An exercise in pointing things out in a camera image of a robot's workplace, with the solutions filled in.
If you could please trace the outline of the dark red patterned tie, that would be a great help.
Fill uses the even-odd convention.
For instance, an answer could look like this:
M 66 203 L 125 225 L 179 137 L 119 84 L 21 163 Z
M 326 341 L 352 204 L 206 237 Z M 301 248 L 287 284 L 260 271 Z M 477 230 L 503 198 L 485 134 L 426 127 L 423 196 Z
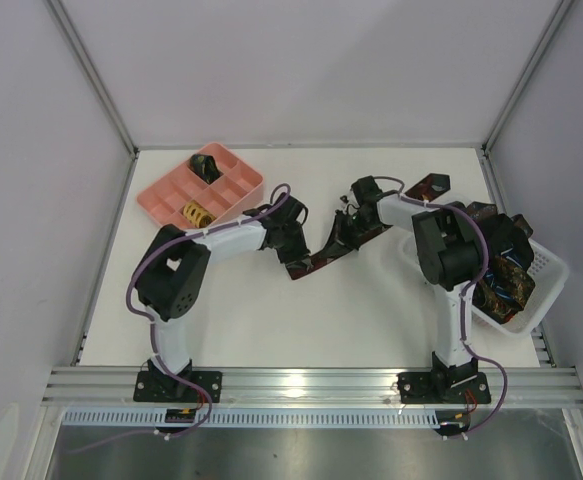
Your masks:
M 328 265 L 332 261 L 335 261 L 352 251 L 356 251 L 359 248 L 349 248 L 345 246 L 340 237 L 341 227 L 343 226 L 344 212 L 348 205 L 352 205 L 354 208 L 358 208 L 363 205 L 374 205 L 377 207 L 377 202 L 382 197 L 383 193 L 376 183 L 375 177 L 364 177 L 357 180 L 352 185 L 352 194 L 355 199 L 354 203 L 351 203 L 347 197 L 342 197 L 342 201 L 345 203 L 343 210 L 336 210 L 334 222 L 326 241 L 325 246 L 315 254 L 311 254 L 308 258 L 286 264 L 286 269 L 292 280 L 297 280 L 318 269 Z M 395 226 L 396 223 L 385 224 L 386 230 Z

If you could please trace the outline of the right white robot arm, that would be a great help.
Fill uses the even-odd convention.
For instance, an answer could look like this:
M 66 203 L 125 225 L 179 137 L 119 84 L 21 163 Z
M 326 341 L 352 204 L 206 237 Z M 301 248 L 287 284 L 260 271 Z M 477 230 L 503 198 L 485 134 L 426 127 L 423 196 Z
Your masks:
M 469 338 L 470 303 L 488 264 L 488 247 L 461 203 L 442 202 L 450 192 L 448 175 L 429 174 L 409 189 L 392 191 L 383 191 L 377 184 L 380 179 L 366 176 L 351 185 L 356 207 L 345 215 L 345 241 L 357 249 L 390 227 L 410 231 L 420 271 L 434 288 L 437 309 L 432 367 L 398 377 L 401 401 L 460 404 L 468 390 L 485 380 Z

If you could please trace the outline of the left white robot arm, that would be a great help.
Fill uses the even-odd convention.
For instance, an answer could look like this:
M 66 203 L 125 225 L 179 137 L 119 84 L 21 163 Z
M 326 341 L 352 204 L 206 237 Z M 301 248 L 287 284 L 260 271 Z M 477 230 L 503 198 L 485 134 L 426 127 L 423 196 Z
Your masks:
M 132 274 L 127 308 L 150 322 L 151 357 L 138 374 L 136 402 L 204 398 L 194 383 L 187 329 L 207 268 L 247 252 L 272 249 L 282 264 L 309 257 L 303 232 L 308 208 L 282 194 L 209 228 L 161 228 Z

